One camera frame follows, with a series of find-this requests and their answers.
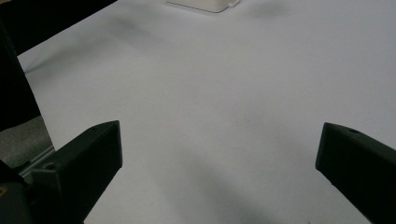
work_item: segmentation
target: white box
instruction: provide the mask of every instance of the white box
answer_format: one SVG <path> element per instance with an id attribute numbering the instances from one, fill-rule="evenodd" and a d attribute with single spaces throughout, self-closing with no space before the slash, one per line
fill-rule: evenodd
<path id="1" fill-rule="evenodd" d="M 168 3 L 194 7 L 210 12 L 221 12 L 227 7 L 234 7 L 240 0 L 167 0 Z"/>

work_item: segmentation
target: white object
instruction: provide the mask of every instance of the white object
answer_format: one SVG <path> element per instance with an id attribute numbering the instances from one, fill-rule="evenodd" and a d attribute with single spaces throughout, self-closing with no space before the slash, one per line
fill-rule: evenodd
<path id="1" fill-rule="evenodd" d="M 210 12 L 221 12 L 227 7 L 235 7 L 240 0 L 167 0 L 167 2 Z"/>

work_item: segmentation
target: gray floor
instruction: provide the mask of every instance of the gray floor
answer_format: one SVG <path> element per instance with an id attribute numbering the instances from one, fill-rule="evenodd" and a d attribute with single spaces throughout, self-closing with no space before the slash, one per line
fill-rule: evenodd
<path id="1" fill-rule="evenodd" d="M 0 159 L 11 168 L 53 148 L 42 116 L 0 132 Z"/>

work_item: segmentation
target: screw hole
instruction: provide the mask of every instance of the screw hole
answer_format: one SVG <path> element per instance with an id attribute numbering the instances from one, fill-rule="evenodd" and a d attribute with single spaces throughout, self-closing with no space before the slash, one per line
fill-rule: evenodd
<path id="1" fill-rule="evenodd" d="M 360 132 L 358 132 L 358 131 L 356 131 L 356 130 L 353 130 L 353 129 L 349 129 L 349 132 L 350 132 L 350 133 L 360 133 Z"/>
<path id="2" fill-rule="evenodd" d="M 47 163 L 43 165 L 43 168 L 46 170 L 55 170 L 56 169 L 56 164 L 53 162 Z"/>
<path id="3" fill-rule="evenodd" d="M 3 197 L 8 191 L 7 187 L 0 187 L 0 198 Z"/>

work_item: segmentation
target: white tabletop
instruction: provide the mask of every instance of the white tabletop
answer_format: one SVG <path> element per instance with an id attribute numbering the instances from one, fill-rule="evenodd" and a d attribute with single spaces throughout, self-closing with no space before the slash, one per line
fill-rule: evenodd
<path id="1" fill-rule="evenodd" d="M 395 11 L 119 0 L 19 58 L 55 148 L 120 121 L 124 164 L 86 224 L 364 224 L 315 160 L 324 122 L 396 147 Z"/>

